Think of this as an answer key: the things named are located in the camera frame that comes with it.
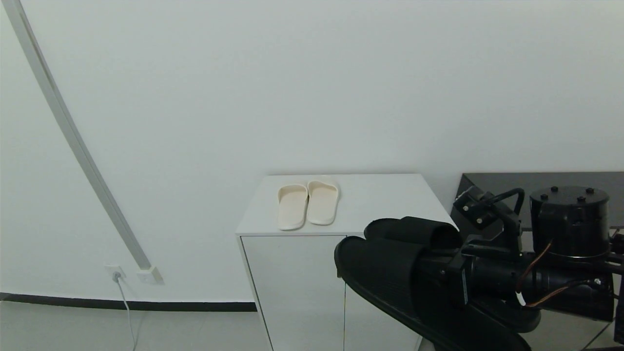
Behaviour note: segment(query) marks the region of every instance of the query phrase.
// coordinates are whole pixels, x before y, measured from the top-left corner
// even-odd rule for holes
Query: slipper
[[[280,230],[299,229],[306,220],[308,188],[305,184],[289,184],[277,192],[277,228]]]
[[[336,208],[340,188],[330,177],[319,177],[308,182],[310,204],[308,222],[318,225],[330,225],[336,218]]]

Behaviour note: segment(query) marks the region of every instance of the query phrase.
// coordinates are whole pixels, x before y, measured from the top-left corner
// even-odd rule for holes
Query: black baseboard
[[[87,309],[125,310],[123,301],[70,299],[0,293],[0,301],[24,302],[26,304],[82,307]],[[143,302],[128,301],[131,310],[167,312],[257,312],[253,302]]]

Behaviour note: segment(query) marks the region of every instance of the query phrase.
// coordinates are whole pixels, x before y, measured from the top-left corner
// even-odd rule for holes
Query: black motor
[[[551,187],[531,194],[533,248],[547,257],[577,262],[603,260],[610,252],[606,192]]]

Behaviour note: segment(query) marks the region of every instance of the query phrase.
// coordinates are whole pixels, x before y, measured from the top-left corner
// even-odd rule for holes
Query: black cable
[[[520,209],[522,208],[522,204],[524,203],[524,189],[523,188],[514,188],[509,191],[505,191],[501,194],[498,194],[489,199],[483,200],[481,204],[485,206],[490,206],[495,204],[496,202],[502,201],[508,197],[512,197],[514,195],[518,195],[518,199],[515,201],[514,212],[515,214],[520,214]]]
[[[607,328],[609,328],[609,325],[611,325],[611,323],[613,323],[614,321],[615,321],[615,318],[613,318],[613,320],[612,320],[611,322],[607,323],[607,325],[605,325],[605,326],[604,326],[604,328],[602,328],[602,329],[601,329],[601,330],[600,330],[600,331],[596,334],[596,336],[594,336],[594,337],[593,337],[593,339],[591,339],[591,340],[587,343],[587,345],[585,345],[585,347],[584,347],[584,348],[582,348],[580,351],[586,350],[586,349],[589,347],[589,345],[591,345],[591,344],[592,344],[592,342],[596,341],[596,339],[597,339],[599,336],[601,336],[601,335],[602,335],[602,333],[604,333],[604,332],[605,332],[605,330],[606,330]]]

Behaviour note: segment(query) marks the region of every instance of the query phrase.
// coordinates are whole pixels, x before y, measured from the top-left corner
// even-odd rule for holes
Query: orange wire
[[[539,261],[542,258],[542,256],[544,256],[544,254],[546,254],[546,251],[548,251],[550,249],[551,245],[552,245],[552,239],[550,239],[550,242],[548,243],[548,245],[546,245],[546,247],[544,248],[544,251],[542,251],[542,253],[539,254],[533,260],[533,262],[531,262],[531,264],[527,267],[527,269],[525,269],[524,273],[520,276],[520,279],[518,279],[518,282],[515,285],[515,291],[516,292],[520,292],[520,290],[522,289],[522,281],[527,277],[527,275],[533,269],[533,267],[535,267],[535,264],[537,263],[537,261]]]

